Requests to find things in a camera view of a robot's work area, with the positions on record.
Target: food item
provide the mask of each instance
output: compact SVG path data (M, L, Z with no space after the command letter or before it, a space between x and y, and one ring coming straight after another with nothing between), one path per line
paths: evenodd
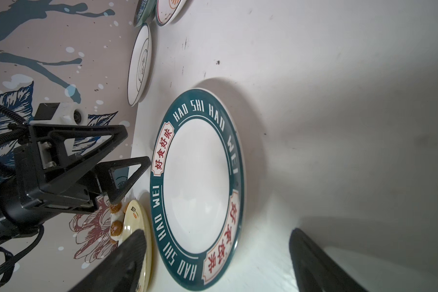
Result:
M118 203L117 205L110 204L110 213L115 214L122 208L122 202Z
M127 213L127 208L128 208L128 203L125 205L125 207L123 207L123 214Z
M117 237L122 234L122 230L123 230L123 222L119 220L114 221L110 226L110 236Z

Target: white plate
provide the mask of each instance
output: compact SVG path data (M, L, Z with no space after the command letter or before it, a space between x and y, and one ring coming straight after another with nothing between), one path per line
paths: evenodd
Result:
M151 167L151 217L164 265L181 286L216 283L238 242L245 165L236 127L211 92L182 93L160 126Z
M128 71L128 103L134 106L141 97L149 76L152 55L151 31L147 23L141 26L133 47Z
M157 0L156 19L157 24L164 26L171 23L178 15L187 0Z
M126 240L135 230L141 229L144 231L144 237L146 238L146 254L143 260L143 268L140 273L140 280L136 287L136 292L144 292L147 289L149 283L149 277L151 275L151 262L152 262L152 245L151 245L151 225L147 218L146 211L140 206L137 200L132 200L127 208L125 219L123 221L122 241Z

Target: blue paint splatter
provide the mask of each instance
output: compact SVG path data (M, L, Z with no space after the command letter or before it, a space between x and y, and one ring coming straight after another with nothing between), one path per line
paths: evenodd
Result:
M72 97L75 94L76 91L76 85L72 84L65 88L65 95L68 97Z
M18 55L12 55L10 53L0 53L0 62L4 63L12 63L12 64L18 64L22 66L26 66L35 72L41 73L45 77L47 77L50 81L55 82L56 84L60 85L63 88L67 88L70 84L66 83L65 81L58 78L56 75L51 73L49 70L47 70L42 65L48 65L48 66L62 66L62 65L68 65L68 64L81 64L82 59L77 58L71 61L61 61L56 63L47 63L42 62L38 60L33 60L25 57L21 57ZM77 103L81 102L81 95L79 94L78 90L74 92L74 95L71 97L71 99Z
M115 15L112 9L101 13L84 12L88 10L85 3L76 5L50 4L51 0L16 0L10 4L8 10L0 12L0 41L10 35L18 26L31 19L44 19L48 11L58 11L65 14L81 15L85 17L99 17Z

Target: red flower illustration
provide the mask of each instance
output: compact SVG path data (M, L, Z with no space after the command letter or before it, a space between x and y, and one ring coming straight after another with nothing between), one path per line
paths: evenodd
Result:
M76 232L76 243L82 247L76 252L74 259L84 257L84 261L92 263L95 259L103 259L117 248L110 243L110 209L107 196L98 199L99 210L89 215L76 214L70 221L70 229Z

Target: metal screw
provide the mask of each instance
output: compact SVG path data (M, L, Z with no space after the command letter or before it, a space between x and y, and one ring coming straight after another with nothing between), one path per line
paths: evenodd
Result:
M49 149L50 147L52 147L52 144L50 142L42 143L42 148L43 149Z
M45 168L50 168L50 167L55 167L55 166L57 166L55 161L50 161L45 165Z

